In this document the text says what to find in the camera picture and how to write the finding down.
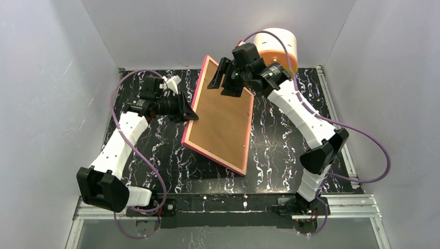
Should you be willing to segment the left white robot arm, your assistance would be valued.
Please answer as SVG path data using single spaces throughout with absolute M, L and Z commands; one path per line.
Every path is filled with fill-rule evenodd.
M 164 202 L 152 190 L 126 186 L 121 178 L 129 156 L 152 119 L 168 116 L 176 123 L 199 119 L 185 94 L 179 91 L 180 82 L 179 76 L 148 76 L 139 96 L 127 99 L 116 120 L 117 127 L 100 154 L 90 166 L 77 172 L 84 203 L 119 213 L 128 207 L 151 212 Z

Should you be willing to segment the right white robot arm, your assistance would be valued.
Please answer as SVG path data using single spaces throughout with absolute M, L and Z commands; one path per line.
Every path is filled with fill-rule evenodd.
M 304 209 L 310 207 L 317 201 L 321 185 L 349 137 L 348 131 L 325 121 L 302 99 L 295 78 L 287 69 L 278 62 L 266 65 L 253 43 L 236 46 L 232 55 L 232 60 L 221 58 L 208 89 L 222 88 L 222 95 L 237 98 L 245 87 L 251 88 L 287 115 L 309 147 L 299 158 L 304 172 L 294 203 Z

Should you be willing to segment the round cream drawer cabinet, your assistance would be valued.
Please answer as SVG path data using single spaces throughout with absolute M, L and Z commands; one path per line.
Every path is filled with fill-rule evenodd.
M 295 35 L 291 31 L 281 28 L 268 28 L 265 29 L 265 31 L 274 34 L 281 40 L 287 50 L 293 72 L 296 74 L 298 71 L 298 56 L 297 39 Z M 263 58 L 266 66 L 273 62 L 277 62 L 293 75 L 288 65 L 286 53 L 281 43 L 275 37 L 267 33 L 258 33 L 254 36 L 252 43 L 256 46 L 258 53 Z

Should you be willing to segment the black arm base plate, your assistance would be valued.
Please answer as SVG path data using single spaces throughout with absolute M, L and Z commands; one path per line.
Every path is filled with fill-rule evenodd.
M 328 200 L 315 201 L 308 211 L 294 207 L 295 195 L 170 194 L 160 213 L 162 229 L 183 227 L 276 227 L 314 232 L 318 221 L 330 215 Z

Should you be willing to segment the aluminium front rail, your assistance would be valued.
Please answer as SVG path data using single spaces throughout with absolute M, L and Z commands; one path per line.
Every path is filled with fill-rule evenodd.
M 320 197 L 325 197 L 329 203 L 330 215 L 322 219 L 331 220 L 337 218 L 367 218 L 372 225 L 376 242 L 379 248 L 390 248 L 390 243 L 382 224 L 382 215 L 373 195 L 349 194 L 349 193 L 329 193 Z M 135 211 L 124 210 L 120 214 L 114 215 L 111 211 L 87 205 L 83 200 L 79 200 L 74 213 L 73 225 L 67 240 L 66 248 L 76 248 L 79 244 L 80 234 L 86 220 L 136 220 L 152 221 L 148 215 L 143 215 Z

